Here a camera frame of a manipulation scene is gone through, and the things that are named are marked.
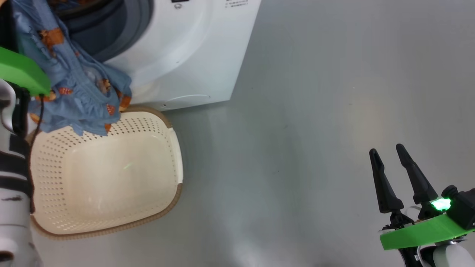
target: gray floor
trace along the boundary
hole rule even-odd
[[[185,163],[175,209],[99,238],[35,234],[45,266],[403,266],[379,243],[389,216],[368,151],[406,207],[396,143],[438,192],[474,186],[474,11],[466,0],[264,0],[232,100],[167,113]]]

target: basket rim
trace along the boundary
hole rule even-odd
[[[168,121],[168,119],[165,117],[165,115],[163,115],[163,113],[161,113],[160,111],[158,111],[154,108],[150,108],[150,107],[146,107],[146,106],[132,105],[124,111],[124,113],[130,113],[130,112],[148,112],[148,113],[154,114],[157,117],[159,117],[165,123],[165,126],[167,126],[167,128],[169,128],[169,129],[172,128],[171,123]],[[30,145],[31,145],[31,140],[33,139],[33,134],[34,133],[32,132],[25,138]],[[94,231],[88,231],[88,232],[83,232],[83,233],[54,234],[54,233],[51,233],[51,232],[45,230],[37,222],[34,214],[30,214],[30,221],[31,221],[32,227],[40,235],[42,235],[46,238],[52,239],[52,240],[74,240],[74,239],[91,238],[91,237],[97,237],[97,236],[102,236],[102,235],[106,235],[106,234],[112,234],[112,233],[116,233],[116,232],[119,232],[119,231],[122,231],[122,230],[127,230],[127,229],[131,229],[131,228],[140,226],[142,224],[145,224],[145,223],[151,222],[153,220],[159,219],[159,218],[165,216],[166,214],[168,214],[175,207],[175,205],[178,203],[178,200],[180,199],[180,196],[181,196],[182,187],[183,187],[183,182],[181,181],[177,184],[177,190],[175,192],[175,196],[173,197],[172,201],[162,211],[160,211],[158,213],[155,213],[153,215],[150,215],[148,217],[145,217],[143,219],[139,219],[139,220],[136,220],[136,221],[132,221],[132,222],[125,223],[125,224],[118,225],[118,226],[114,226],[114,227],[109,227],[109,228],[94,230]],[[32,204],[34,206],[35,205],[34,198],[31,201],[32,201]]]

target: blue clothing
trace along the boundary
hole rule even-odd
[[[131,79],[88,55],[69,38],[47,0],[12,0],[21,52],[33,59],[51,80],[51,96],[45,97],[41,130],[51,132],[72,126],[107,135],[107,126],[120,118],[119,109],[130,103]],[[39,99],[29,112],[39,116]]]

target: green light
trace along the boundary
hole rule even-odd
[[[439,199],[432,202],[431,204],[439,211],[448,210],[448,208],[450,208],[450,199]]]

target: cream plastic basket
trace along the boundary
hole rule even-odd
[[[183,166],[165,116],[130,107],[108,136],[71,127],[36,137],[33,227],[52,239],[93,237],[158,219],[178,202]]]

